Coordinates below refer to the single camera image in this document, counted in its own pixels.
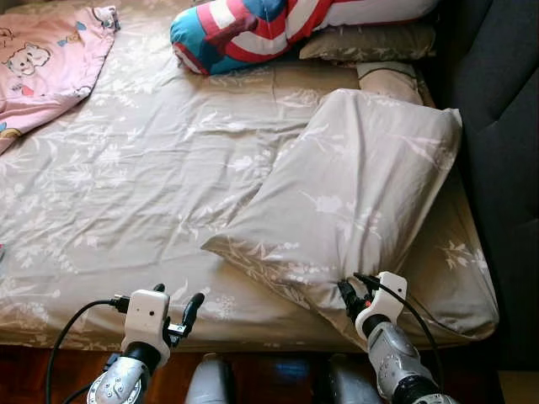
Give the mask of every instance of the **headboard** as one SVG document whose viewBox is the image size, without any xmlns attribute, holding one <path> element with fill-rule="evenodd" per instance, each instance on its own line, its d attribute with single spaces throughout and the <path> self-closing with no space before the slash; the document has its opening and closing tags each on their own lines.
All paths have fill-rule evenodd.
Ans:
<svg viewBox="0 0 539 404">
<path fill-rule="evenodd" d="M 424 70 L 438 106 L 462 114 L 459 165 L 500 310 L 493 354 L 538 369 L 537 1 L 444 0 L 437 13 Z"/>
</svg>

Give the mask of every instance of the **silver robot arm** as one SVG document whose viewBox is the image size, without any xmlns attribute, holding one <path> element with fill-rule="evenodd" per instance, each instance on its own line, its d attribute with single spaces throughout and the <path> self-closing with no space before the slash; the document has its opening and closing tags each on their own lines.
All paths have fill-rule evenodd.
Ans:
<svg viewBox="0 0 539 404">
<path fill-rule="evenodd" d="M 381 272 L 377 278 L 377 283 L 406 297 L 405 278 L 389 272 Z M 458 404 L 440 392 L 432 374 L 421 364 L 418 350 L 397 325 L 401 302 L 382 288 L 370 288 L 363 299 L 346 281 L 339 283 L 339 288 L 355 330 L 367 342 L 380 396 L 392 404 Z"/>
<path fill-rule="evenodd" d="M 119 311 L 126 313 L 122 355 L 90 387 L 87 404 L 141 404 L 156 368 L 170 357 L 170 347 L 187 338 L 204 301 L 197 293 L 185 307 L 181 324 L 171 324 L 168 316 L 170 297 L 164 285 L 154 290 L 136 290 L 116 296 Z"/>
</svg>

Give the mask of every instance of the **bed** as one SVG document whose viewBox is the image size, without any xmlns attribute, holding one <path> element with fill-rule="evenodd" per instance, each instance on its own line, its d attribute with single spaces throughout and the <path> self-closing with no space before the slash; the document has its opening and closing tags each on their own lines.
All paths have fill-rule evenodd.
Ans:
<svg viewBox="0 0 539 404">
<path fill-rule="evenodd" d="M 32 3 L 18 12 L 89 3 L 108 2 Z M 91 96 L 0 157 L 0 343 L 50 347 L 90 300 L 161 282 L 173 319 L 195 292 L 206 294 L 180 349 L 358 349 L 316 312 L 200 250 L 257 194 L 321 98 L 358 88 L 357 74 L 292 56 L 211 77 L 179 69 L 168 26 L 189 5 L 116 2 L 122 30 Z M 467 228 L 457 241 L 440 229 L 449 220 L 437 214 L 441 205 Z M 418 268 L 425 257 L 450 260 L 451 277 L 440 267 Z M 494 331 L 494 288 L 458 170 L 401 272 L 440 344 Z M 409 313 L 399 321 L 426 343 Z M 66 346 L 114 350 L 121 334 L 120 315 L 97 308 Z"/>
</svg>

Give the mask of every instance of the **black cable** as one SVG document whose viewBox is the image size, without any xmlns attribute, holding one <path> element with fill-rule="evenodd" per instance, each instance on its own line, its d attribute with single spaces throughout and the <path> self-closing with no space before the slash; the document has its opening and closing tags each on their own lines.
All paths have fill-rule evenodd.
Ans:
<svg viewBox="0 0 539 404">
<path fill-rule="evenodd" d="M 71 320 L 66 324 L 63 330 L 61 330 L 60 335 L 56 339 L 56 342 L 54 344 L 54 347 L 51 352 L 51 356 L 49 357 L 49 364 L 47 365 L 47 374 L 45 378 L 45 404 L 51 404 L 51 373 L 52 373 L 52 366 L 54 364 L 54 359 L 56 356 L 56 351 L 60 347 L 61 342 L 63 341 L 66 334 L 69 332 L 69 329 L 73 325 L 73 323 L 90 307 L 98 306 L 98 305 L 109 305 L 114 306 L 115 300 L 109 299 L 109 300 L 96 300 L 91 303 L 88 303 L 85 307 L 77 311 L 75 313 L 75 316 L 71 318 Z"/>
<path fill-rule="evenodd" d="M 414 309 L 412 305 L 410 305 L 405 299 L 403 299 L 401 296 L 397 295 L 395 292 L 393 292 L 391 289 L 389 289 L 384 284 L 381 284 L 380 281 L 374 280 L 370 276 L 366 276 L 364 274 L 358 274 L 355 273 L 354 276 L 361 280 L 364 283 L 371 284 L 375 287 L 381 288 L 385 290 L 388 294 L 393 296 L 395 299 L 400 301 L 403 305 L 406 306 L 408 310 L 414 315 L 415 319 L 418 321 L 421 328 L 423 328 L 423 332 L 426 335 L 427 339 L 429 340 L 430 346 L 432 347 L 432 350 L 435 354 L 435 361 L 436 361 L 436 367 L 438 368 L 438 383 L 440 385 L 440 393 L 444 392 L 444 370 L 441 365 L 441 358 L 440 358 L 440 352 L 438 351 L 438 345 L 436 344 L 436 341 L 432 334 L 430 333 L 429 328 L 427 328 L 427 325 L 424 323 L 423 319 L 419 315 L 419 313 Z"/>
<path fill-rule="evenodd" d="M 75 391 L 66 400 L 64 400 L 64 402 L 62 404 L 70 404 L 73 400 L 75 400 L 81 394 L 84 394 L 86 391 L 90 390 L 90 387 L 92 387 L 92 384 L 93 384 L 93 382 L 88 383 L 82 389 Z"/>
</svg>

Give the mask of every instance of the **bed frame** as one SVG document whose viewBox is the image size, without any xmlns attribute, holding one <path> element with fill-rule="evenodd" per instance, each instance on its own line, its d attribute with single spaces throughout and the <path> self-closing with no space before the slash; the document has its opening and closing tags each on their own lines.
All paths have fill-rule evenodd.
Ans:
<svg viewBox="0 0 539 404">
<path fill-rule="evenodd" d="M 537 7 L 444 0 L 438 56 L 424 66 L 438 106 L 462 114 L 459 165 L 498 297 L 486 344 L 499 369 L 539 369 Z"/>
</svg>

